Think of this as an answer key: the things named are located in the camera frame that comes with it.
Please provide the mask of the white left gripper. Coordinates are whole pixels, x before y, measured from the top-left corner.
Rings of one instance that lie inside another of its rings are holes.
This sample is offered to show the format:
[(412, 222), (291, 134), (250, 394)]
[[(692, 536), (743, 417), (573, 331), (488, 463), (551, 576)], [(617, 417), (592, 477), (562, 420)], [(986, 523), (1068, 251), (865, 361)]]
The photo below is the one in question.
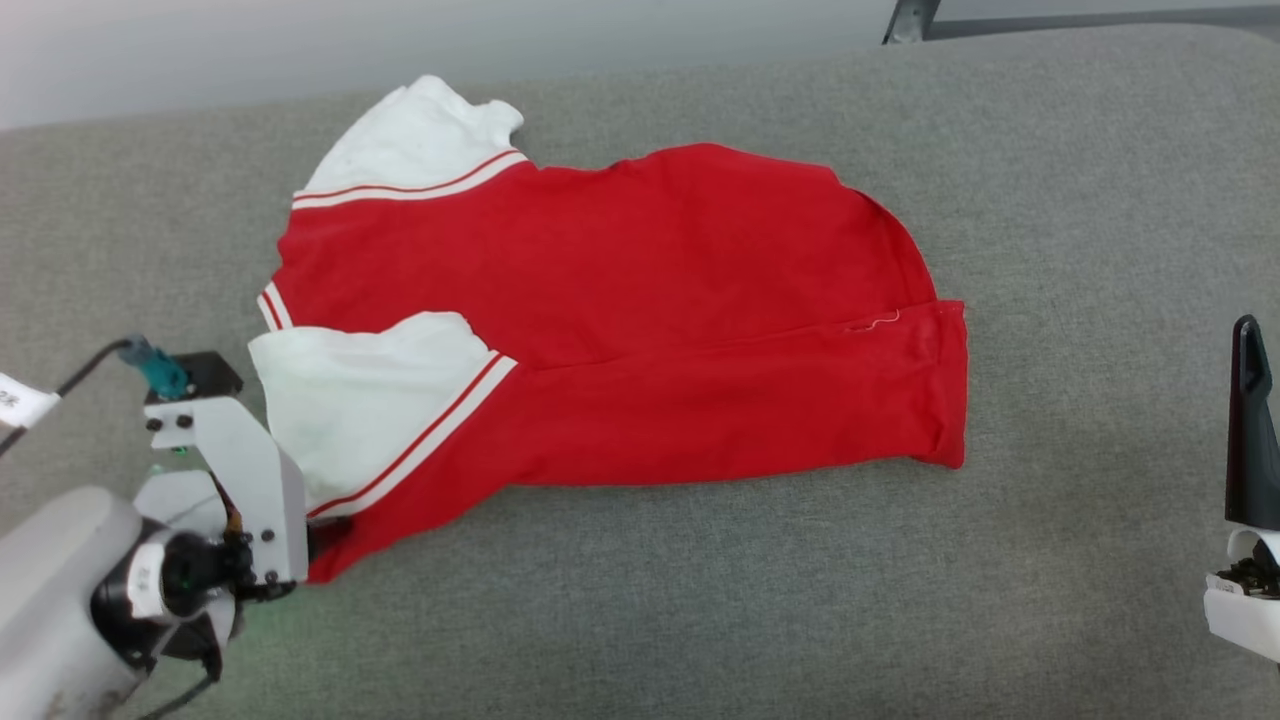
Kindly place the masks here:
[(237, 398), (150, 404), (155, 450), (198, 457), (150, 477), (134, 498), (155, 529), (131, 555), (131, 618), (174, 628), (207, 619), (224, 650), (247, 603), (308, 574), (305, 479)]

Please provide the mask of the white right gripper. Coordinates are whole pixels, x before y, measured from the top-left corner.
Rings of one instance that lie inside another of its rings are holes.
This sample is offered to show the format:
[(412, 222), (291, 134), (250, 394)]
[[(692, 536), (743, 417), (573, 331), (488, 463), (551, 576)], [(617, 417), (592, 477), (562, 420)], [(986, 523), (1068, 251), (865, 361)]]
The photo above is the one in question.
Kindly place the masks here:
[(1279, 445), (1268, 406), (1272, 389), (1260, 323), (1240, 316), (1231, 336), (1225, 518), (1253, 528), (1231, 532), (1229, 568), (1204, 577), (1203, 607), (1212, 634), (1276, 664)]

